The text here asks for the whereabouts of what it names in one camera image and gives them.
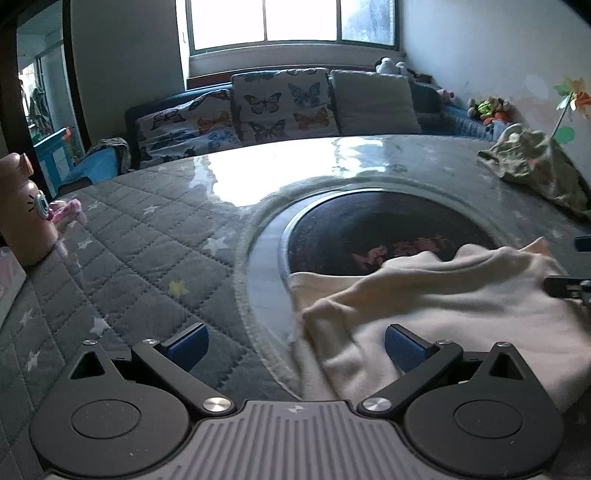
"gray ribbed panel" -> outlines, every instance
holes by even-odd
[[[204,421],[175,459],[138,479],[452,480],[452,477],[421,463],[404,446],[390,423],[359,417],[345,402],[250,401],[233,417]],[[50,476],[46,480],[59,478]],[[533,480],[549,478],[540,475]]]

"green circle on wall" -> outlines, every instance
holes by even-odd
[[[554,134],[554,139],[560,143],[565,144],[574,140],[576,133],[572,127],[560,127]]]

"black round turntable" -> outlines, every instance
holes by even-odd
[[[465,244],[498,245],[472,220],[441,203],[381,189],[354,190],[313,203],[282,239],[283,273],[365,275],[386,260],[430,251],[452,260]]]

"metal screw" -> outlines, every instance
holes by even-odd
[[[211,397],[203,402],[203,408],[214,413],[229,410],[231,406],[232,402],[224,397]]]
[[[392,402],[383,397],[366,398],[361,404],[363,408],[369,411],[386,411],[392,408]]]

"thermos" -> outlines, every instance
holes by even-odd
[[[23,267],[42,260],[58,237],[47,199],[29,179],[32,174],[25,154],[0,159],[0,232]]]

